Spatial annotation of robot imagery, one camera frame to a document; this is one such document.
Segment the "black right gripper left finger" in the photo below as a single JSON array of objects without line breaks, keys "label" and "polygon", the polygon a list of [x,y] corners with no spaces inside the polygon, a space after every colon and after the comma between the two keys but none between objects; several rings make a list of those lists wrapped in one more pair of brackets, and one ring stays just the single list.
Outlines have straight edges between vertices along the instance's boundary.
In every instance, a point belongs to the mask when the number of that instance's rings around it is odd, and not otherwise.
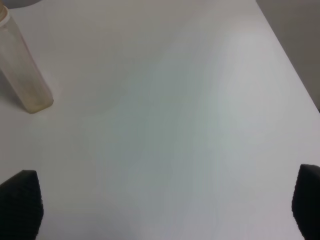
[{"label": "black right gripper left finger", "polygon": [[0,238],[36,239],[44,205],[37,172],[22,170],[0,185]]}]

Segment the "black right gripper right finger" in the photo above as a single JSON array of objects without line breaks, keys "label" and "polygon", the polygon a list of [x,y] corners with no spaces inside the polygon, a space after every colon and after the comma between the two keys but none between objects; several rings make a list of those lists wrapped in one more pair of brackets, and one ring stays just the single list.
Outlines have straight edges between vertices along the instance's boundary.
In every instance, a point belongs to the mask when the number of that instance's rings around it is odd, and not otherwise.
[{"label": "black right gripper right finger", "polygon": [[301,164],[294,187],[291,210],[305,240],[320,238],[320,167]]}]

